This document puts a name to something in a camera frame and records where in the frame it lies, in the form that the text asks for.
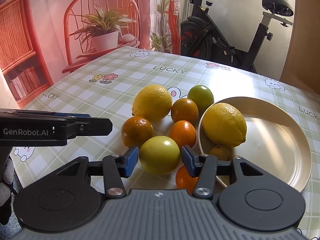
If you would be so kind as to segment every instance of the bowl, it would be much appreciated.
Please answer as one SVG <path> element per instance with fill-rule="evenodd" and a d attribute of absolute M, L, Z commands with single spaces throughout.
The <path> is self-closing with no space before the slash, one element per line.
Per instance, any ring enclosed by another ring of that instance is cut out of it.
<path fill-rule="evenodd" d="M 231 155 L 244 157 L 301 192 L 309 180 L 312 159 L 307 138 L 295 120 L 278 106 L 258 98 L 233 97 L 216 103 L 237 108 L 247 124 L 246 141 L 229 148 Z M 216 146 L 204 133 L 206 111 L 197 130 L 201 154 Z M 217 176 L 217 181 L 223 187 L 229 185 L 228 176 Z"/>

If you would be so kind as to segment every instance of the wooden chair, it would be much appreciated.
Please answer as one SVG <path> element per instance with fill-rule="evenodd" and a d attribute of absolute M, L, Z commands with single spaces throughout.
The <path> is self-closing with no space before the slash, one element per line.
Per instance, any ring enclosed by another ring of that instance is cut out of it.
<path fill-rule="evenodd" d="M 73 0 L 68 6 L 63 18 L 68 66 L 62 70 L 62 73 L 71 73 L 88 62 L 117 49 L 114 48 L 97 52 L 91 39 L 81 44 L 81 40 L 77 39 L 78 35 L 70 35 L 85 26 L 82 22 L 82 17 L 77 15 L 95 14 L 93 5 L 98 5 L 108 10 L 120 9 L 124 14 L 128 15 L 129 18 L 136 21 L 135 23 L 127 23 L 128 28 L 122 28 L 122 35 L 130 33 L 135 36 L 135 41 L 128 44 L 119 43 L 117 48 L 122 46 L 137 48 L 140 44 L 140 15 L 134 0 Z"/>

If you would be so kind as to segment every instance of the small orange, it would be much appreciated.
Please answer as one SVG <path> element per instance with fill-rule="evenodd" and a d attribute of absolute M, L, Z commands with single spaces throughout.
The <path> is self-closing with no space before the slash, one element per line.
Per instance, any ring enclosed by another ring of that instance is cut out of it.
<path fill-rule="evenodd" d="M 186 188 L 189 194 L 191 195 L 197 181 L 198 178 L 193 178 L 189 176 L 189 173 L 184 165 L 180 169 L 178 169 L 176 174 L 177 188 Z"/>
<path fill-rule="evenodd" d="M 174 123 L 185 120 L 193 123 L 198 118 L 198 107 L 189 98 L 180 98 L 172 105 L 171 119 Z"/>
<path fill-rule="evenodd" d="M 230 152 L 227 147 L 223 145 L 217 145 L 216 147 L 212 148 L 209 152 L 209 155 L 214 155 L 220 161 L 227 161 L 230 159 Z"/>
<path fill-rule="evenodd" d="M 138 146 L 139 148 L 153 137 L 152 124 L 139 116 L 130 117 L 121 128 L 121 137 L 125 146 Z"/>
<path fill-rule="evenodd" d="M 169 136 L 178 144 L 180 150 L 184 145 L 189 145 L 192 148 L 197 139 L 196 130 L 188 121 L 176 122 L 171 128 Z"/>

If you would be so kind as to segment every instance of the book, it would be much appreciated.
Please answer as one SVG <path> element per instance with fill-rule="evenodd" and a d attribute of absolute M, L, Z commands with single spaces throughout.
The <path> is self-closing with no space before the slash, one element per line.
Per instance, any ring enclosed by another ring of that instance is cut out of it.
<path fill-rule="evenodd" d="M 38 84 L 38 87 L 40 87 L 40 86 L 41 86 L 41 82 L 40 82 L 40 80 L 39 80 L 39 78 L 38 78 L 38 75 L 37 75 L 37 73 L 36 73 L 35 68 L 34 68 L 34 67 L 31 67 L 30 69 L 31 69 L 31 72 L 33 73 L 33 76 L 34 76 L 35 79 L 36 79 L 36 82 L 37 82 L 37 84 Z"/>
<path fill-rule="evenodd" d="M 25 76 L 26 76 L 26 78 L 28 80 L 28 83 L 29 83 L 30 87 L 31 87 L 31 91 L 35 90 L 35 87 L 33 86 L 33 83 L 32 83 L 32 81 L 31 81 L 31 79 L 29 77 L 29 74 L 28 74 L 27 70 L 24 71 L 24 74 L 25 74 Z"/>
<path fill-rule="evenodd" d="M 24 91 L 25 91 L 27 94 L 31 93 L 31 92 L 32 92 L 32 89 L 31 89 L 31 86 L 30 86 L 30 84 L 29 84 L 29 81 L 28 81 L 25 73 L 24 73 L 24 72 L 21 72 L 21 73 L 18 75 L 18 77 L 19 77 L 20 82 L 21 82 L 21 84 L 22 84 L 22 86 L 23 86 L 23 88 L 24 88 Z"/>
<path fill-rule="evenodd" d="M 19 88 L 19 90 L 20 90 L 20 92 L 22 94 L 22 97 L 25 97 L 27 95 L 27 93 L 24 91 L 24 88 L 23 88 L 23 86 L 22 86 L 22 84 L 20 82 L 19 77 L 16 77 L 14 80 L 17 82 L 17 85 L 18 85 L 18 88 Z"/>
<path fill-rule="evenodd" d="M 33 76 L 33 73 L 31 71 L 31 68 L 27 68 L 27 73 L 28 73 L 28 76 L 33 84 L 33 87 L 36 89 L 39 85 L 36 81 L 36 78 Z"/>
<path fill-rule="evenodd" d="M 20 98 L 23 98 L 23 95 L 22 95 L 22 93 L 21 93 L 21 91 L 20 91 L 20 89 L 19 89 L 19 87 L 18 87 L 18 84 L 17 84 L 17 82 L 16 82 L 15 79 L 12 79 L 12 84 L 14 85 L 17 93 L 19 94 L 19 97 L 20 97 Z"/>
<path fill-rule="evenodd" d="M 11 91 L 13 97 L 14 97 L 16 100 L 17 100 L 17 99 L 21 99 L 21 97 L 20 97 L 20 95 L 18 94 L 18 92 L 17 92 L 17 90 L 16 90 L 16 88 L 15 88 L 12 80 L 10 80 L 10 81 L 8 82 L 8 86 L 9 86 L 9 88 L 10 88 L 10 91 Z"/>

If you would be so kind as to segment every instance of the table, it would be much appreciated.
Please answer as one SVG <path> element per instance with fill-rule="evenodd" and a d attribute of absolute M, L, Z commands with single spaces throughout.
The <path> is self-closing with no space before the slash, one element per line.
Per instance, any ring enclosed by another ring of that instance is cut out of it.
<path fill-rule="evenodd" d="M 22 186 L 78 156 L 97 161 L 106 155 L 123 154 L 127 147 L 121 140 L 121 126 L 132 116 L 135 95 L 151 83 L 166 87 L 173 101 L 186 97 L 191 87 L 202 84 L 211 89 L 215 101 L 247 96 L 286 111 L 305 133 L 313 159 L 311 177 L 302 193 L 307 205 L 299 229 L 308 239 L 320 236 L 320 96 L 229 66 L 128 46 L 74 71 L 26 106 L 30 110 L 108 117 L 113 131 L 106 137 L 77 137 L 64 147 L 30 147 L 29 151 L 17 147 L 11 156 Z M 154 124 L 155 135 L 167 135 L 172 125 L 170 116 L 165 117 Z M 153 176 L 138 163 L 132 176 L 123 182 L 126 189 L 175 188 L 175 172 Z M 92 177 L 92 186 L 104 191 L 101 177 Z"/>

